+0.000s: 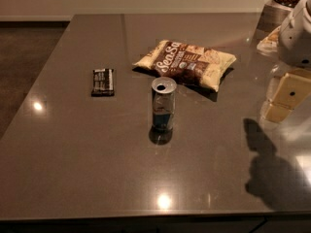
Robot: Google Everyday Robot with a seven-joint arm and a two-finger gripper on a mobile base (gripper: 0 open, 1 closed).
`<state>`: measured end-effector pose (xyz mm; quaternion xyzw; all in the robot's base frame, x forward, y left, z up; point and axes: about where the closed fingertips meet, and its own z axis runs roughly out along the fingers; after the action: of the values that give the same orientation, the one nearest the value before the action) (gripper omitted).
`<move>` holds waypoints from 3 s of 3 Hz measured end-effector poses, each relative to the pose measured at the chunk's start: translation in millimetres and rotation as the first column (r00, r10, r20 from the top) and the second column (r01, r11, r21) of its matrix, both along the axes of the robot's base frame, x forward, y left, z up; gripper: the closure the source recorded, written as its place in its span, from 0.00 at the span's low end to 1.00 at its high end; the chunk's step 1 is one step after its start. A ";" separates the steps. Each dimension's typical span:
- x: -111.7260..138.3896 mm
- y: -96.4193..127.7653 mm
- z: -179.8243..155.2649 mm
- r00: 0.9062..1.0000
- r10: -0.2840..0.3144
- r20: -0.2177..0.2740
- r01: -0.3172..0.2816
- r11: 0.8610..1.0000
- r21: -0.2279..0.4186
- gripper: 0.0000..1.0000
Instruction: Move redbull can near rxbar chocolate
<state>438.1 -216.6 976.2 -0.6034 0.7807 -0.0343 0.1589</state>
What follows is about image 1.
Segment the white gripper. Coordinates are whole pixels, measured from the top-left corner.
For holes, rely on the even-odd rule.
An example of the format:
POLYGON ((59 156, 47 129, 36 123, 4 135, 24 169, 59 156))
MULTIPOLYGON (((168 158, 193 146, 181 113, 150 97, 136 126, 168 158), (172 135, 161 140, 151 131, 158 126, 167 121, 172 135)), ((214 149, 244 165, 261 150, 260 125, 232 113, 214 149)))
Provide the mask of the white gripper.
MULTIPOLYGON (((278 54, 291 66, 311 67, 311 0, 300 0, 282 22, 278 54)), ((295 68, 273 77, 262 104, 262 117, 279 123, 311 94, 311 72, 295 68)))

